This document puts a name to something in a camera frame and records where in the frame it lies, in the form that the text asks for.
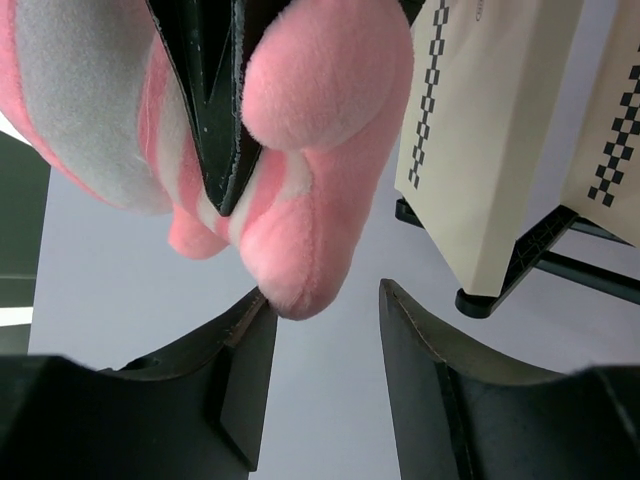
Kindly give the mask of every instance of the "checkered stripe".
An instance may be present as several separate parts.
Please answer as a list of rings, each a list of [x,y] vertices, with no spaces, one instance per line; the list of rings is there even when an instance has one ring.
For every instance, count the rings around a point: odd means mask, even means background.
[[[418,121],[416,134],[418,141],[413,146],[413,167],[409,170],[409,181],[413,182],[413,187],[417,190],[420,183],[420,167],[424,164],[424,145],[429,140],[429,115],[433,113],[436,105],[433,91],[440,81],[440,70],[438,70],[438,59],[444,53],[444,38],[442,38],[442,29],[449,21],[449,7],[446,0],[440,0],[440,5],[433,14],[433,26],[436,27],[435,38],[429,44],[429,61],[431,62],[427,68],[425,75],[425,83],[427,91],[422,95],[420,102],[420,110],[422,116]]]
[[[606,165],[598,165],[596,177],[599,178],[597,187],[589,188],[588,197],[601,201],[606,207],[611,207],[615,195],[611,193],[611,185],[620,185],[624,178],[626,162],[631,160],[634,148],[628,145],[629,136],[640,136],[640,65],[631,67],[629,80],[632,82],[630,91],[622,94],[620,106],[624,107],[624,115],[613,120],[611,130],[616,135],[615,142],[607,142],[603,153],[607,156]]]

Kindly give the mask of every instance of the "plush toy paw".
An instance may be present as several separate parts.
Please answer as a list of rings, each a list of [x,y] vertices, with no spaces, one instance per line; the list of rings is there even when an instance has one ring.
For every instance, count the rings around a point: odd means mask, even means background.
[[[173,211],[169,242],[234,245],[283,317],[326,308],[349,271],[411,85],[397,0],[294,0],[246,72],[265,146],[233,214],[204,192],[178,82],[144,0],[0,0],[0,110],[44,158],[121,208]]]

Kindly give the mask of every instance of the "pink stripe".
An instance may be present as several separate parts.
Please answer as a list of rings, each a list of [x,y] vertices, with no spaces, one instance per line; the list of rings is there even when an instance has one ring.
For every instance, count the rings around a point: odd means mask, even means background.
[[[229,241],[229,222],[231,221],[231,217],[220,217],[216,222],[216,226],[214,228],[216,234],[223,238],[225,241]]]
[[[138,117],[140,151],[156,178],[160,178],[158,175],[158,129],[170,69],[164,46],[156,36],[151,49],[151,59],[145,76]]]
[[[103,200],[65,167],[31,122],[24,100],[17,56],[16,5],[17,0],[0,0],[0,111],[51,166],[60,170],[85,192]]]
[[[262,175],[258,180],[256,192],[251,199],[249,215],[242,226],[242,235],[253,223],[258,220],[267,210],[271,208],[278,196],[278,192],[284,186],[284,179],[287,174],[286,153],[269,150],[262,154],[261,161],[264,162]]]
[[[204,185],[191,130],[189,130],[184,139],[178,188],[180,189],[180,200],[184,209],[192,214],[197,212],[198,199]]]

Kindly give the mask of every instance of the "gray surface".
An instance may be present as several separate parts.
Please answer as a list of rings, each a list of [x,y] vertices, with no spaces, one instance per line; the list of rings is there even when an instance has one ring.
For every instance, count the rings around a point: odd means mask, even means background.
[[[599,25],[608,2],[588,3],[601,11],[592,8],[581,26],[528,224],[558,201],[594,49],[606,32]],[[579,57],[591,63],[578,64]],[[490,319],[460,316],[453,305],[458,285],[438,250],[423,231],[393,218],[393,170],[391,162],[338,300],[311,321],[279,327],[254,480],[399,479],[378,330],[383,277],[462,331],[535,365],[567,371],[640,362],[639,307],[541,272]],[[204,263],[173,254],[164,239],[168,227],[168,218],[113,210],[53,175],[30,351],[119,367],[216,316],[253,287],[233,250]],[[638,252],[628,247],[569,235],[557,251],[640,277]]]

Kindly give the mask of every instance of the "white light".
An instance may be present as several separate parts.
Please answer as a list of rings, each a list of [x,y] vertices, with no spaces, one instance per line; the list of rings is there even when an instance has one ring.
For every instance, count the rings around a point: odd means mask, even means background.
[[[33,318],[33,307],[0,308],[0,327],[27,325]]]
[[[10,135],[17,140],[20,140],[21,142],[26,143],[27,145],[31,145],[29,142],[27,142],[27,140],[22,135],[18,133],[18,131],[15,128],[13,128],[13,125],[11,125],[11,122],[7,120],[7,117],[2,115],[2,113],[0,113],[0,132],[4,132],[7,135]]]

